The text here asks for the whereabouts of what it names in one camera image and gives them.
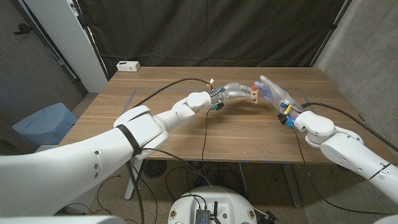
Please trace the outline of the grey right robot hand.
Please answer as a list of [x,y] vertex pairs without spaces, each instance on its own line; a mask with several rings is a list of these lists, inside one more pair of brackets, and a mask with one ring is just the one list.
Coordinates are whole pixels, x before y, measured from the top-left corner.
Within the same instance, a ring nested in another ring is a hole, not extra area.
[[259,97],[269,101],[278,112],[283,113],[289,105],[292,105],[292,107],[289,109],[287,116],[292,119],[296,119],[300,113],[304,112],[304,109],[296,100],[264,75],[261,75],[260,81],[255,81],[254,84],[258,89],[261,89]]

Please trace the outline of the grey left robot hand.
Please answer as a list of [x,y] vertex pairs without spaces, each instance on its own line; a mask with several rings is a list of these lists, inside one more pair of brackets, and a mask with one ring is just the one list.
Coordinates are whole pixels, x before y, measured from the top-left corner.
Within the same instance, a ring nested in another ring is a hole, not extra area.
[[211,103],[223,103],[224,101],[232,98],[247,98],[255,100],[256,97],[251,94],[252,88],[240,83],[229,83],[220,89],[210,93]]

